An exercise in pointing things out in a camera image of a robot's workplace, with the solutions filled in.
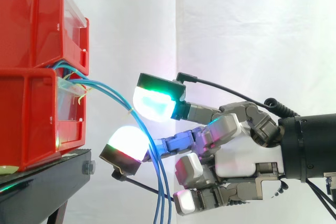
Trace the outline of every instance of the blue wire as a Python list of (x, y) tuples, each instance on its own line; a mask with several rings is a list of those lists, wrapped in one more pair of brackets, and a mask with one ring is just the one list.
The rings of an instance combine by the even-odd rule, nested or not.
[[(121, 94), (119, 94), (116, 90), (112, 89), (111, 87), (105, 85), (104, 83), (100, 83), (100, 82), (97, 82), (97, 81), (91, 81), (91, 80), (81, 80), (81, 79), (73, 79), (73, 80), (70, 80), (70, 82), (72, 82), (72, 83), (80, 83), (80, 84), (84, 84), (84, 85), (87, 85), (87, 86), (96, 88), (97, 90), (99, 90), (99, 91), (101, 91), (101, 92), (107, 94), (108, 96), (112, 97), (114, 100), (116, 100), (116, 101), (119, 102), (121, 105), (123, 105), (127, 110), (131, 110), (131, 109), (132, 109), (132, 106), (127, 102), (126, 99), (124, 99), (124, 97), (123, 97)], [(98, 86), (97, 86), (96, 84), (94, 84), (94, 83), (97, 83), (97, 85), (101, 85), (101, 86), (103, 86), (104, 88), (109, 89), (111, 92), (116, 93), (116, 95), (119, 96), (120, 99), (122, 99), (123, 101), (120, 101), (120, 100), (119, 100), (118, 98), (116, 98), (113, 94), (111, 94), (111, 93), (109, 93), (108, 91), (106, 91), (106, 90), (104, 90), (104, 89), (98, 87)], [(155, 146), (155, 143), (154, 143), (152, 137), (150, 136), (150, 134), (149, 134), (147, 128), (145, 127), (145, 125), (143, 124), (143, 122), (141, 121), (141, 119), (139, 118), (138, 114), (137, 114), (134, 110), (132, 111), (131, 114), (133, 115), (133, 117), (134, 117), (135, 120), (137, 121), (137, 123), (138, 123), (138, 125), (140, 126), (140, 128), (142, 129), (142, 131), (145, 132), (145, 134), (149, 137), (150, 142)], [(157, 152), (157, 150), (156, 150), (156, 151), (154, 150), (153, 153), (155, 153), (155, 157), (151, 157), (151, 158), (152, 158), (152, 160), (157, 161), (157, 160), (158, 160), (158, 159), (157, 159), (157, 158), (158, 158), (158, 155), (157, 155), (158, 152)], [(159, 187), (161, 188), (161, 190), (159, 190), (159, 191), (161, 192), (160, 197), (161, 197), (161, 204), (162, 204), (162, 206), (161, 206), (161, 221), (160, 221), (160, 223), (163, 223), (165, 198), (164, 198), (164, 191), (163, 191), (163, 184), (162, 184), (162, 182), (159, 183)]]
[[(83, 82), (80, 82), (81, 84), (85, 84), (89, 87), (93, 87), (101, 92), (103, 92), (104, 94), (108, 95), (109, 97), (113, 98), (114, 100), (116, 100), (119, 104), (121, 104), (124, 108), (126, 108), (127, 110), (129, 110), (129, 108), (126, 106), (126, 104), (124, 104), (121, 100), (119, 100), (117, 97), (115, 97), (113, 94), (111, 94), (110, 92), (108, 92), (107, 90), (97, 86), (97, 85), (94, 85), (94, 84), (90, 84), (90, 83), (83, 83)], [(142, 125), (142, 122), (139, 123), (138, 119), (135, 119), (137, 121), (137, 123), (139, 124), (140, 128), (143, 130), (143, 125)], [(159, 169), (159, 166), (158, 166), (158, 163), (155, 162), (156, 159), (155, 159), (155, 156), (153, 154), (153, 150), (150, 148), (150, 155), (151, 155), (151, 158), (153, 160), (153, 164), (154, 164), (154, 168), (155, 168), (155, 171), (156, 171), (156, 175), (158, 177), (160, 177), (160, 169)], [(162, 192), (163, 191), (163, 185), (162, 185), (162, 181), (161, 179), (159, 180), (158, 179), (158, 188), (159, 188), (159, 192)], [(157, 221), (157, 216), (159, 214), (159, 209), (160, 209), (160, 200), (162, 201), (162, 198), (164, 199), (164, 195), (162, 195), (162, 193), (160, 193), (159, 197), (157, 198), (157, 203), (156, 203), (156, 211), (155, 211), (155, 217), (154, 217), (154, 223), (156, 223)], [(160, 223), (162, 223), (163, 221), (163, 217), (162, 217), (162, 211), (161, 211), (161, 221)]]
[[(81, 72), (79, 72), (77, 69), (75, 69), (75, 68), (67, 65), (66, 63), (64, 63), (64, 61), (63, 62), (58, 62), (55, 66), (53, 66), (53, 69), (57, 69), (57, 68), (70, 69), (71, 71), (73, 71), (74, 73), (76, 73), (78, 76), (80, 76), (83, 79), (85, 79), (85, 80), (70, 80), (71, 82), (73, 82), (73, 83), (87, 84), (90, 87), (97, 88), (97, 90), (99, 90), (99, 91), (107, 94), (108, 96), (112, 97), (115, 101), (117, 101), (119, 104), (121, 104), (126, 109), (128, 109), (128, 110), (132, 109), (132, 106), (129, 104), (129, 102), (120, 93), (118, 93), (116, 90), (114, 90), (111, 87), (105, 85), (104, 83), (101, 83), (101, 82), (98, 82), (98, 81), (88, 80), (88, 78), (86, 76), (84, 76)], [(106, 90), (98, 87), (97, 85), (100, 85), (100, 86), (108, 89), (109, 91), (113, 92), (114, 94), (116, 94), (120, 98), (120, 100), (116, 96), (114, 96), (113, 94), (111, 94), (110, 92), (108, 92), (108, 91), (106, 91)], [(144, 123), (139, 118), (138, 114), (134, 110), (131, 112), (131, 114), (133, 115), (133, 117), (135, 118), (135, 120), (137, 121), (137, 123), (139, 124), (140, 128), (142, 129), (142, 131), (145, 132), (145, 134), (148, 136), (148, 138), (150, 140), (150, 143), (151, 143), (150, 147), (152, 149), (150, 151), (150, 155), (151, 155), (152, 160), (155, 161), (155, 162), (153, 162), (153, 163), (155, 163), (155, 165), (154, 165), (155, 170), (156, 170), (156, 168), (158, 168), (158, 170), (159, 170), (159, 167), (156, 167), (157, 166), (157, 161), (159, 162), (159, 165), (160, 165), (160, 167), (162, 169), (162, 174), (163, 174), (163, 178), (164, 178), (164, 182), (165, 182), (166, 192), (167, 192), (167, 195), (168, 195), (168, 203), (169, 203), (168, 224), (170, 224), (171, 223), (171, 215), (172, 215), (172, 203), (171, 203), (171, 198), (170, 198), (170, 191), (169, 191), (169, 185), (168, 185), (168, 181), (167, 181), (167, 176), (166, 176), (166, 172), (165, 172), (164, 167), (163, 167), (163, 163), (162, 163), (161, 157), (160, 157), (160, 155), (158, 153), (158, 149), (155, 146), (153, 138), (149, 134), (147, 128), (144, 125)], [(157, 174), (157, 176), (158, 176), (159, 191), (161, 191), (160, 189), (162, 189), (162, 191), (160, 192), (159, 197), (158, 197), (158, 202), (159, 202), (160, 198), (163, 198), (163, 200), (162, 200), (162, 207), (161, 207), (161, 221), (160, 221), (160, 223), (162, 223), (162, 221), (163, 221), (163, 214), (164, 214), (164, 191), (163, 191), (163, 184), (162, 184), (161, 176), (160, 176), (160, 170), (159, 170), (159, 174)], [(159, 203), (157, 203), (157, 209), (156, 209), (156, 212), (155, 212), (154, 223), (156, 222), (156, 218), (157, 218), (158, 205), (159, 205)]]

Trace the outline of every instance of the coiled black cable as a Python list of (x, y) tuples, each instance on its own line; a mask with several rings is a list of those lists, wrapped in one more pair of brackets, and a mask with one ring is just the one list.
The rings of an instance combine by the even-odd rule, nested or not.
[(299, 116), (298, 113), (286, 107), (282, 103), (278, 102), (274, 98), (268, 98), (264, 102), (267, 105), (267, 110), (280, 118), (292, 118), (293, 116)]

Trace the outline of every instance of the stacked red bins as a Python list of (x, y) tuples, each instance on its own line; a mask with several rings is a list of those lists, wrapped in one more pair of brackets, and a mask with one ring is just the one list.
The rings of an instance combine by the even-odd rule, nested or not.
[(0, 174), (85, 143), (83, 89), (50, 68), (89, 70), (89, 21), (73, 0), (0, 0)]

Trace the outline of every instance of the black metal stand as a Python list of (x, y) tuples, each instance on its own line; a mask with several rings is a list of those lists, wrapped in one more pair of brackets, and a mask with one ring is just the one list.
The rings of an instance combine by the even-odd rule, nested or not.
[(62, 224), (68, 199), (90, 180), (90, 150), (27, 172), (0, 176), (0, 223)]
[(62, 224), (64, 220), (65, 210), (67, 209), (66, 201), (62, 206), (60, 206), (52, 215), (49, 216), (47, 224)]

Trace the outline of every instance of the screw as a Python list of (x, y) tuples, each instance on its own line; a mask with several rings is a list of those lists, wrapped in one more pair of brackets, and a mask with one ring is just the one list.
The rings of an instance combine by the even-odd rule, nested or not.
[(96, 161), (91, 160), (85, 163), (85, 174), (93, 175), (96, 170)]

